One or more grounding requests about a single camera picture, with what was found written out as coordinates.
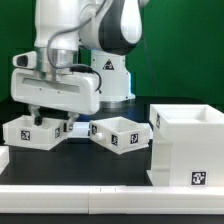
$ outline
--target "green backdrop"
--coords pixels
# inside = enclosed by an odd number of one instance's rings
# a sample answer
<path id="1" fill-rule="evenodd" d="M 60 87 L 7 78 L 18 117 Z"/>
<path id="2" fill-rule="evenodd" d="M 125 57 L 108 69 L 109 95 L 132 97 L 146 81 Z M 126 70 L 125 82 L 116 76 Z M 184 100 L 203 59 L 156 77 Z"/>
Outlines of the green backdrop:
<path id="1" fill-rule="evenodd" d="M 33 48 L 34 8 L 35 0 L 0 1 L 0 100 L 10 94 L 12 56 Z M 136 95 L 193 97 L 222 108 L 223 12 L 223 0 L 151 0 L 142 11 L 144 36 L 127 57 Z"/>

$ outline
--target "table surface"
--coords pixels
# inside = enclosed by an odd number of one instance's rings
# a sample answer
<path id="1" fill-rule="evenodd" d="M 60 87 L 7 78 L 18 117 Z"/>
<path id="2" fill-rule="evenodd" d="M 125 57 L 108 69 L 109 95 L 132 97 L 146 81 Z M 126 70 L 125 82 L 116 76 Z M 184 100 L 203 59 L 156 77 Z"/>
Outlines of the table surface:
<path id="1" fill-rule="evenodd" d="M 149 122 L 150 104 L 203 104 L 188 98 L 138 97 L 133 105 L 102 109 L 79 121 L 123 116 Z M 29 114 L 27 105 L 6 99 L 1 103 L 1 124 Z M 41 109 L 42 116 L 66 119 L 66 113 Z M 4 143 L 2 128 L 0 142 Z M 152 144 L 117 155 L 89 139 L 68 139 L 50 151 L 10 147 L 10 163 L 0 176 L 2 185 L 127 185 L 150 186 L 146 170 L 151 166 Z M 26 215 L 1 214 L 0 223 L 223 223 L 224 216 L 195 215 Z"/>

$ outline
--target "small white box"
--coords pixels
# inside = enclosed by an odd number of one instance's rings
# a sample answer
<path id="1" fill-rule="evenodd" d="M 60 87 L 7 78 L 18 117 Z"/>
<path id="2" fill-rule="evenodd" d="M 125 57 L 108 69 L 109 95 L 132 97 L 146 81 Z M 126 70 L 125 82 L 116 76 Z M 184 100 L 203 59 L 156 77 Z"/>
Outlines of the small white box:
<path id="1" fill-rule="evenodd" d="M 22 116 L 3 125 L 6 145 L 50 150 L 66 139 L 64 120 L 43 118 L 42 125 L 34 125 L 34 118 Z"/>
<path id="2" fill-rule="evenodd" d="M 149 124 L 123 117 L 90 122 L 90 139 L 117 154 L 148 147 L 149 135 Z"/>

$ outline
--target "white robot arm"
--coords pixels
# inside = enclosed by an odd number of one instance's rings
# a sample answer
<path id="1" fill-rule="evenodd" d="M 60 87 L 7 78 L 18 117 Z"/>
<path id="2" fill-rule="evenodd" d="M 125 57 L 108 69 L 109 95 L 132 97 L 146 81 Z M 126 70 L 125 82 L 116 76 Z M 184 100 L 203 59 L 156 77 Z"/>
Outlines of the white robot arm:
<path id="1" fill-rule="evenodd" d="M 79 45 L 129 53 L 141 37 L 139 9 L 147 2 L 37 0 L 35 51 L 13 59 L 14 100 L 32 105 L 33 115 L 40 106 L 74 117 L 96 113 L 101 80 L 93 69 L 77 64 Z"/>

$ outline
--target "cable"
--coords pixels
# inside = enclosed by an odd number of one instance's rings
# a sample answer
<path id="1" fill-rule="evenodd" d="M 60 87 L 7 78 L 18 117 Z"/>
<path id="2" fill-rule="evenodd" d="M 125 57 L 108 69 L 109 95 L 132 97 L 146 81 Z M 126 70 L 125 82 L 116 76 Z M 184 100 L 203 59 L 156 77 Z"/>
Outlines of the cable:
<path id="1" fill-rule="evenodd" d="M 88 67 L 88 66 L 82 65 L 82 64 L 77 64 L 75 67 L 70 68 L 70 71 L 71 72 L 81 72 L 81 73 L 96 74 L 99 77 L 99 85 L 98 85 L 98 87 L 97 87 L 97 89 L 95 91 L 99 90 L 100 93 L 101 93 L 100 88 L 102 86 L 102 77 L 101 77 L 101 75 L 97 71 L 93 70 L 91 67 Z"/>
<path id="2" fill-rule="evenodd" d="M 149 54 L 148 45 L 147 45 L 146 40 L 145 40 L 144 33 L 142 34 L 142 36 L 143 36 L 143 41 L 144 41 L 145 53 L 146 53 L 146 56 L 147 56 L 149 73 L 151 74 L 151 77 L 152 77 L 152 85 L 153 85 L 154 95 L 155 96 L 158 96 L 158 94 L 157 94 L 157 88 L 156 88 L 156 81 L 155 81 L 155 73 L 154 73 L 154 70 L 153 70 L 152 61 L 151 61 L 151 57 L 150 57 L 150 54 Z"/>

